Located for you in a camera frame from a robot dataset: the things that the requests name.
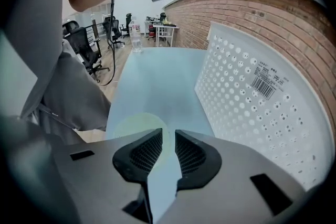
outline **gray clothing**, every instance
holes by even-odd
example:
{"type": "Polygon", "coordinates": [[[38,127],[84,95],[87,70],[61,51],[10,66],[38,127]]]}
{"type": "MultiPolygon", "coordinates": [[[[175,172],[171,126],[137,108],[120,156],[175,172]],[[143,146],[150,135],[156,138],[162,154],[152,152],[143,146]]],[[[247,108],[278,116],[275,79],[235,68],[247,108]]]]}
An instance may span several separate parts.
{"type": "Polygon", "coordinates": [[[71,46],[62,45],[62,0],[17,0],[5,33],[12,46],[37,76],[21,114],[33,112],[47,133],[66,143],[72,129],[106,128],[110,102],[87,74],[71,46]],[[42,102],[61,124],[38,109],[42,102]]]}

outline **black office chair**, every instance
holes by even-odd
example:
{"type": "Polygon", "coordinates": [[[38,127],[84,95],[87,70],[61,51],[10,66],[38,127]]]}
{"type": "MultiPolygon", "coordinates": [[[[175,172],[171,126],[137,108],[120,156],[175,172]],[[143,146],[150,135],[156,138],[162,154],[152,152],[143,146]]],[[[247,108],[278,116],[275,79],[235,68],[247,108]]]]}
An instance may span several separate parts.
{"type": "Polygon", "coordinates": [[[109,22],[111,19],[111,16],[105,17],[104,22],[109,22]]]}
{"type": "Polygon", "coordinates": [[[63,27],[63,37],[65,37],[66,35],[70,34],[71,31],[79,28],[79,24],[75,20],[71,20],[63,24],[62,27],[63,27]]]}
{"type": "Polygon", "coordinates": [[[101,57],[98,42],[97,42],[98,51],[93,51],[88,41],[86,29],[83,27],[79,27],[73,30],[69,36],[65,37],[65,39],[69,41],[75,53],[82,56],[84,61],[83,64],[86,70],[89,72],[89,74],[93,74],[94,78],[99,83],[100,80],[97,78],[96,72],[104,69],[110,71],[110,68],[102,67],[101,61],[98,61],[98,59],[101,57]]]}
{"type": "Polygon", "coordinates": [[[132,17],[132,14],[131,13],[127,13],[126,14],[126,27],[124,27],[124,25],[121,25],[122,27],[120,27],[120,31],[121,32],[123,32],[123,31],[127,32],[127,34],[125,34],[125,35],[122,36],[123,38],[130,35],[130,31],[128,29],[128,25],[130,24],[130,22],[132,20],[131,17],[132,17]]]}
{"type": "MultiPolygon", "coordinates": [[[[109,34],[109,26],[110,26],[110,22],[104,22],[103,23],[103,27],[106,33],[106,37],[109,34]]],[[[121,37],[121,32],[118,29],[119,26],[119,21],[118,20],[114,20],[113,21],[113,26],[112,26],[112,31],[114,33],[114,36],[112,36],[112,43],[116,45],[116,47],[118,47],[118,43],[123,43],[125,45],[125,42],[119,41],[118,38],[121,37]]]]}
{"type": "Polygon", "coordinates": [[[166,18],[167,18],[166,13],[163,12],[163,13],[160,14],[160,21],[161,22],[164,21],[166,18]]]}

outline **brick wall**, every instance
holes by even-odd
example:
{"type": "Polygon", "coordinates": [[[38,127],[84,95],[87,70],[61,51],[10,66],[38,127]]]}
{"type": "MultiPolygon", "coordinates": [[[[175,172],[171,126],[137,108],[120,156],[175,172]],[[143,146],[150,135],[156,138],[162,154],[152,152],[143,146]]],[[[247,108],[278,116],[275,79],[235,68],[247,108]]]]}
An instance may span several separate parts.
{"type": "Polygon", "coordinates": [[[206,49],[211,21],[272,46],[310,82],[335,134],[336,34],[322,6],[312,0],[180,0],[165,12],[180,28],[174,41],[180,47],[206,49]]]}

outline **floor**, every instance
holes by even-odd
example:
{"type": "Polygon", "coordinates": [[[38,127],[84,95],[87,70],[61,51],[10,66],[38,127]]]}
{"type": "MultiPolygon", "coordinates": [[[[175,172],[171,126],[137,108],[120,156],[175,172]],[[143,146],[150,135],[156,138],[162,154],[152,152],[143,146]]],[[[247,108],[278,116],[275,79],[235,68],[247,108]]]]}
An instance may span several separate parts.
{"type": "MultiPolygon", "coordinates": [[[[101,86],[101,90],[106,95],[106,97],[112,101],[114,91],[118,86],[118,80],[120,78],[121,72],[124,68],[124,65],[126,63],[126,60],[131,52],[132,45],[131,40],[129,37],[125,37],[123,39],[119,39],[120,41],[125,42],[124,47],[120,47],[116,49],[115,53],[115,75],[111,83],[109,83],[107,86],[101,86]]],[[[141,37],[142,45],[143,47],[155,47],[155,39],[151,38],[148,40],[145,37],[141,37]]],[[[100,80],[100,85],[105,85],[110,81],[112,78],[112,72],[113,72],[113,57],[112,57],[112,50],[108,48],[108,44],[106,40],[102,40],[99,42],[102,58],[102,66],[103,67],[110,67],[110,71],[108,70],[101,70],[97,72],[97,77],[100,80]]],[[[92,130],[92,131],[84,131],[77,133],[87,142],[97,142],[102,141],[105,139],[105,132],[100,130],[92,130]]]]}

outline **table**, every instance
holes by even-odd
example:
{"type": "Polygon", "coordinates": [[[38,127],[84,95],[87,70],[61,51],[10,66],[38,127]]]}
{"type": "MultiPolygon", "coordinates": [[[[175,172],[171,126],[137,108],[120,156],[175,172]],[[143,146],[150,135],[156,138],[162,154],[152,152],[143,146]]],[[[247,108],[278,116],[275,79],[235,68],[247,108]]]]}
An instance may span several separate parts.
{"type": "Polygon", "coordinates": [[[147,36],[147,34],[149,34],[149,24],[160,24],[161,22],[159,21],[159,20],[152,20],[152,21],[150,21],[150,20],[145,20],[144,21],[144,24],[145,24],[145,37],[148,37],[147,36]]]}
{"type": "Polygon", "coordinates": [[[214,136],[195,85],[205,50],[143,48],[131,53],[116,88],[107,122],[107,139],[116,126],[136,113],[152,113],[176,129],[214,136]]]}
{"type": "Polygon", "coordinates": [[[159,46],[159,38],[166,38],[166,46],[167,46],[167,38],[171,38],[170,47],[173,46],[173,38],[174,38],[174,30],[178,29],[177,26],[167,26],[167,25],[153,25],[156,28],[156,46],[159,46]]]}

